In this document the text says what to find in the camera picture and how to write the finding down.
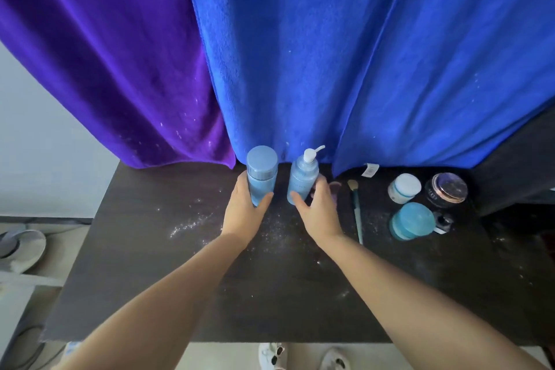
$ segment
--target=hand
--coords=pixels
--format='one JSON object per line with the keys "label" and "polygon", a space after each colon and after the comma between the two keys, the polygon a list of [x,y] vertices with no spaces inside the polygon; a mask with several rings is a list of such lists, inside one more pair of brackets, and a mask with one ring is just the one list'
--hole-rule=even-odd
{"label": "hand", "polygon": [[258,232],[262,218],[264,218],[273,197],[274,193],[267,193],[258,207],[255,207],[250,199],[246,171],[243,171],[237,177],[237,183],[225,209],[224,226],[221,233],[238,236],[246,247]]}
{"label": "hand", "polygon": [[291,198],[301,214],[306,231],[318,246],[323,247],[327,241],[343,235],[330,187],[323,175],[316,180],[311,206],[307,206],[297,192],[291,192]]}

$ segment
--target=white shoe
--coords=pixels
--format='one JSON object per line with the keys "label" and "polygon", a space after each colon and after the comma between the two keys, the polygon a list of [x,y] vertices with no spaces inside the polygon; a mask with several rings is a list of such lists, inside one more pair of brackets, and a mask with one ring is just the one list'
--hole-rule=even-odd
{"label": "white shoe", "polygon": [[267,342],[258,346],[258,361],[261,370],[286,370],[287,344]]}
{"label": "white shoe", "polygon": [[337,348],[330,348],[322,359],[320,370],[351,370],[351,365]]}

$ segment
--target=dark wooden table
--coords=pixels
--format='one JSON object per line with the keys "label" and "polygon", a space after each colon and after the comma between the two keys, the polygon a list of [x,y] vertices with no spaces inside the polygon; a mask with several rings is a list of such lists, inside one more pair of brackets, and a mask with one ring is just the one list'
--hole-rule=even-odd
{"label": "dark wooden table", "polygon": [[[289,168],[280,165],[274,200],[260,231],[224,277],[193,340],[389,342],[288,203]],[[242,170],[243,166],[231,171],[206,163],[134,170],[120,164],[44,338],[84,339],[214,239]],[[321,171],[329,177],[328,166],[321,166]],[[380,169],[368,179],[357,177],[362,169],[356,169],[336,179],[343,183],[337,208],[345,233],[356,239],[346,181],[357,177],[367,248],[466,306],[518,344],[553,343],[553,267],[538,260],[542,253],[534,241],[515,241],[503,234],[491,240],[470,202],[450,210],[455,231],[395,240],[388,222],[400,205],[388,197],[387,186],[403,171],[414,173],[422,183],[435,172]],[[415,200],[429,206],[422,194]]]}

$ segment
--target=purple towel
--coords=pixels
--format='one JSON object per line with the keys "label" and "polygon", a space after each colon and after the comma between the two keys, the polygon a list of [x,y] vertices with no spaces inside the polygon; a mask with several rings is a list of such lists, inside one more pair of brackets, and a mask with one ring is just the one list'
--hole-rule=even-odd
{"label": "purple towel", "polygon": [[234,166],[191,0],[0,0],[0,40],[129,166]]}

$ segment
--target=teal lid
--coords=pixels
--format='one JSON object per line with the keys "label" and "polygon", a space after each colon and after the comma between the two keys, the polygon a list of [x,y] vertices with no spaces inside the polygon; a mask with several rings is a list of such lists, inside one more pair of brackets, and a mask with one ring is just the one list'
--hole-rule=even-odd
{"label": "teal lid", "polygon": [[420,203],[406,203],[398,214],[401,226],[416,237],[427,236],[436,227],[434,214]]}
{"label": "teal lid", "polygon": [[255,146],[246,155],[246,170],[256,180],[269,180],[278,172],[278,155],[266,145]]}

